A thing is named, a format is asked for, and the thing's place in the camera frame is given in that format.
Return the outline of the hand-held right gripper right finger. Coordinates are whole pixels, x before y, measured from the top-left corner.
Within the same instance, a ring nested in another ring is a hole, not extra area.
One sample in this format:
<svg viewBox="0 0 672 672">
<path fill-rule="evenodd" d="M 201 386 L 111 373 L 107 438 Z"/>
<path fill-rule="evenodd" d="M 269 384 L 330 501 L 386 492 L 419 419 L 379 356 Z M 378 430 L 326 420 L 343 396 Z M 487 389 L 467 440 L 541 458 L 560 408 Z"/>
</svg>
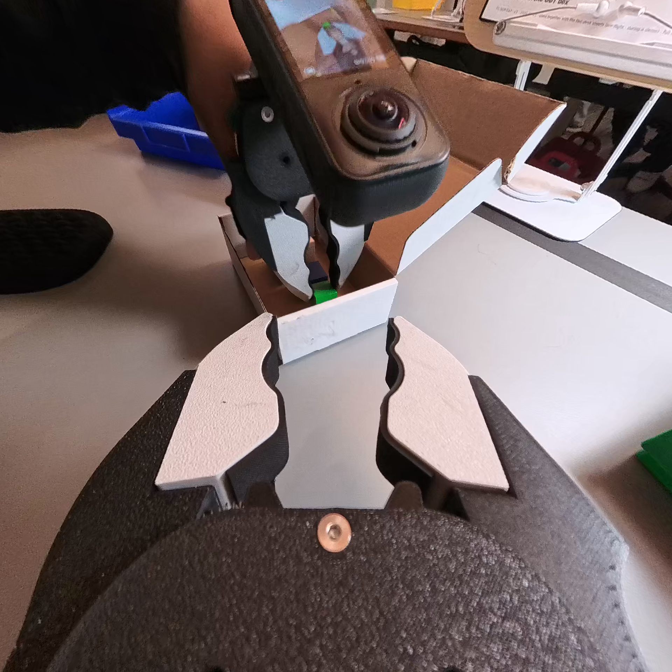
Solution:
<svg viewBox="0 0 672 672">
<path fill-rule="evenodd" d="M 458 489 L 509 493 L 510 484 L 460 361 L 403 317 L 388 320 L 388 392 L 380 408 L 376 464 L 392 485 L 417 486 L 423 505 L 447 505 Z"/>
</svg>

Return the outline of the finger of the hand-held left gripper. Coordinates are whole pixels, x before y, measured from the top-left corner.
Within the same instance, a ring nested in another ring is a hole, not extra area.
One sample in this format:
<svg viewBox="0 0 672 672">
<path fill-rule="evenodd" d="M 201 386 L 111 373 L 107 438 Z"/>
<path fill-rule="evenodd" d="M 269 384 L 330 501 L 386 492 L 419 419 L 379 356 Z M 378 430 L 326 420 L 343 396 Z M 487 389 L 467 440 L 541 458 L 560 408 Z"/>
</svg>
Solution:
<svg viewBox="0 0 672 672">
<path fill-rule="evenodd" d="M 298 202 L 281 203 L 275 212 L 265 214 L 264 231 L 275 276 L 296 298 L 309 302 L 313 297 L 306 262 L 310 236 L 308 223 L 297 205 Z"/>
<path fill-rule="evenodd" d="M 329 281 L 341 289 L 354 270 L 364 250 L 374 223 L 343 225 L 330 219 L 329 214 L 314 197 L 314 238 L 329 260 Z"/>
</svg>

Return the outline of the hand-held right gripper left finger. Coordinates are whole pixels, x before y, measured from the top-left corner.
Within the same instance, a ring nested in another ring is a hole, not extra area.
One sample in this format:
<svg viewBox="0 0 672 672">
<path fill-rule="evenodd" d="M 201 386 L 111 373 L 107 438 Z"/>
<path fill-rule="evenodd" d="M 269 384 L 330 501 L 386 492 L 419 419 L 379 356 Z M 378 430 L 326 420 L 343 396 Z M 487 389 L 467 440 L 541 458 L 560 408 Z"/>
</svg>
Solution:
<svg viewBox="0 0 672 672">
<path fill-rule="evenodd" d="M 256 483 L 275 480 L 289 458 L 276 317 L 253 319 L 197 366 L 155 477 L 162 491 L 210 487 L 223 509 Z"/>
</svg>

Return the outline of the white cardboard box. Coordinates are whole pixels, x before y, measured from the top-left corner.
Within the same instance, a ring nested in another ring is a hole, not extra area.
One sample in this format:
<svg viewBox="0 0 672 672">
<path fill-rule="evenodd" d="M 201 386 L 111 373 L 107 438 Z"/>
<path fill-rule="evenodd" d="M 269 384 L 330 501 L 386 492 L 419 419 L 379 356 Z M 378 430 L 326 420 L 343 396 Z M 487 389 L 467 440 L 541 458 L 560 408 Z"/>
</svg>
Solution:
<svg viewBox="0 0 672 672">
<path fill-rule="evenodd" d="M 219 218 L 232 264 L 257 312 L 277 319 L 283 363 L 385 323 L 398 273 L 508 184 L 565 108 L 555 99 L 438 64 L 408 56 L 402 62 L 448 133 L 448 168 L 422 206 L 374 224 L 336 298 L 317 305 L 293 296 L 264 262 L 248 258 L 232 214 Z"/>
</svg>

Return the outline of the person's left forearm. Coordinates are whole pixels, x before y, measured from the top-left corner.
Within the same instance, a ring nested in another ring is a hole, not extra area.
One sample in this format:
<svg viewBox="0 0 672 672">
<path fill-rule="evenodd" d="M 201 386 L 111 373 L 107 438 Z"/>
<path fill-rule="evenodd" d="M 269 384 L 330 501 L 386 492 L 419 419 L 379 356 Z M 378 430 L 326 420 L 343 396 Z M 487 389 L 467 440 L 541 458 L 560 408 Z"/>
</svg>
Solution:
<svg viewBox="0 0 672 672">
<path fill-rule="evenodd" d="M 223 159 L 235 157 L 233 78 L 248 70 L 251 59 L 229 2 L 182 1 L 180 29 L 186 97 Z"/>
</svg>

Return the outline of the grey desk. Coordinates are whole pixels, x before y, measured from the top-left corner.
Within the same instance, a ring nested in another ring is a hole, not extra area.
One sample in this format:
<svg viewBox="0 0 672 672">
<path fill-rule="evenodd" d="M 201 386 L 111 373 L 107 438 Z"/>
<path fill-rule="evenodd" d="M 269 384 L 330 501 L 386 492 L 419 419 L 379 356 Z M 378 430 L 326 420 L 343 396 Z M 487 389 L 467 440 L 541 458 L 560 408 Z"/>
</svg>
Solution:
<svg viewBox="0 0 672 672">
<path fill-rule="evenodd" d="M 183 371 L 256 316 L 218 217 L 221 173 L 145 158 L 100 116 L 1 135 L 1 209 L 114 230 L 66 287 L 1 298 L 1 666 L 64 518 Z M 671 314 L 483 207 L 399 275 L 392 313 L 480 376 L 626 539 L 626 607 L 671 670 L 671 497 L 635 457 L 671 428 Z"/>
</svg>

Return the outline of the brown wooden table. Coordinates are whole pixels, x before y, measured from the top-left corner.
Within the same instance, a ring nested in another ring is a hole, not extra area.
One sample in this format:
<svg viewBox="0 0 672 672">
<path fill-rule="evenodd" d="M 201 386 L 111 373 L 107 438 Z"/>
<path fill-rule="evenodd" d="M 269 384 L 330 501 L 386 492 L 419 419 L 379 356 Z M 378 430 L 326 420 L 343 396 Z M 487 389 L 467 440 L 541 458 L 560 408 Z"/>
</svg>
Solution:
<svg viewBox="0 0 672 672">
<path fill-rule="evenodd" d="M 383 29 L 412 34 L 418 37 L 443 39 L 445 41 L 469 44 L 461 23 L 448 21 L 442 15 L 430 17 L 428 12 L 401 9 L 374 8 Z"/>
</svg>

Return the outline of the blue plastic bin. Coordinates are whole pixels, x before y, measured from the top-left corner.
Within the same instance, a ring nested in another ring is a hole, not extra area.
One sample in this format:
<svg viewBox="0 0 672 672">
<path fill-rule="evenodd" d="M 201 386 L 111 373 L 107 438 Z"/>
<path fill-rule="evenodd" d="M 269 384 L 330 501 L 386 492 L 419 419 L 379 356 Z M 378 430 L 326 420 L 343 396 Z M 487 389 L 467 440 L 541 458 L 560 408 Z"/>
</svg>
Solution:
<svg viewBox="0 0 672 672">
<path fill-rule="evenodd" d="M 143 153 L 224 170 L 216 148 L 180 92 L 163 96 L 145 110 L 120 105 L 108 110 L 107 116 L 118 135 L 133 140 Z"/>
</svg>

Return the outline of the green plastic bin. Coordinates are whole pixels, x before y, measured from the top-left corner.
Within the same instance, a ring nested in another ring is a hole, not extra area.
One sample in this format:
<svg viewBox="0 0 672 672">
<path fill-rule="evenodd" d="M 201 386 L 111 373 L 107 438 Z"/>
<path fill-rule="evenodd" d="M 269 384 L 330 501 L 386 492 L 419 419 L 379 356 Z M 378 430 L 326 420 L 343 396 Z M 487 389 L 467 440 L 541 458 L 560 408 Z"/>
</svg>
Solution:
<svg viewBox="0 0 672 672">
<path fill-rule="evenodd" d="M 663 488 L 671 494 L 671 435 L 667 430 L 641 443 L 636 453 L 638 461 Z"/>
</svg>

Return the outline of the red object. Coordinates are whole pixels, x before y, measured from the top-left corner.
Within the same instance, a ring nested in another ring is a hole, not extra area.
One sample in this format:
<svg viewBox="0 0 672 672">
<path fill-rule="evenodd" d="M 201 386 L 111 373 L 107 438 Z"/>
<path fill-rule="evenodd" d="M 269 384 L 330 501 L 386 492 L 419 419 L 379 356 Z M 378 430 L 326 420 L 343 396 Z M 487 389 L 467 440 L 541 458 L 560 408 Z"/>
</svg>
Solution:
<svg viewBox="0 0 672 672">
<path fill-rule="evenodd" d="M 603 162 L 601 141 L 592 133 L 578 131 L 568 138 L 558 137 L 545 147 L 544 165 L 551 172 L 576 183 L 586 183 L 597 177 Z"/>
</svg>

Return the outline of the black mesh pad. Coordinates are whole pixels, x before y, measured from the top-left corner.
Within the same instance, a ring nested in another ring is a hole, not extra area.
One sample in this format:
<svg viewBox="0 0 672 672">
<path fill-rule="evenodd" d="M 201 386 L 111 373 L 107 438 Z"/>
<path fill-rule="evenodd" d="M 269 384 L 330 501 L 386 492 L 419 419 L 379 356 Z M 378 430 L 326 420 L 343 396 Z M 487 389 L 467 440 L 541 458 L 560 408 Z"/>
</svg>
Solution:
<svg viewBox="0 0 672 672">
<path fill-rule="evenodd" d="M 68 208 L 1 211 L 1 294 L 61 287 L 103 256 L 113 228 L 91 211 Z"/>
</svg>

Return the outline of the white stand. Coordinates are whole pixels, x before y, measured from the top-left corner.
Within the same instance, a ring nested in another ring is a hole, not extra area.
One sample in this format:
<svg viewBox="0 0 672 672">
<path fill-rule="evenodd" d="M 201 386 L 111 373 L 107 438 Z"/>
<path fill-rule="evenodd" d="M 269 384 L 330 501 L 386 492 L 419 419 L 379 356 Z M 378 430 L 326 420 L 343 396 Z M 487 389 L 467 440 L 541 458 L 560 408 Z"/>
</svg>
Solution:
<svg viewBox="0 0 672 672">
<path fill-rule="evenodd" d="M 526 163 L 485 203 L 550 238 L 580 242 L 618 214 L 622 206 L 598 189 L 642 126 L 662 89 L 653 89 L 597 175 L 576 183 Z"/>
</svg>

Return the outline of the person's black clothing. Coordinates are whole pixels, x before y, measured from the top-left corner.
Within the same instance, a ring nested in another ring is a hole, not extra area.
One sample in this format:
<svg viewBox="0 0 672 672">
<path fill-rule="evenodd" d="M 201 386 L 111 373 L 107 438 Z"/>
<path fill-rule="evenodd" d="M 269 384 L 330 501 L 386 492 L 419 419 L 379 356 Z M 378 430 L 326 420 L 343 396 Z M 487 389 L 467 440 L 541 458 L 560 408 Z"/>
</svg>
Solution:
<svg viewBox="0 0 672 672">
<path fill-rule="evenodd" d="M 77 128 L 186 90 L 180 1 L 2 1 L 1 132 Z"/>
</svg>

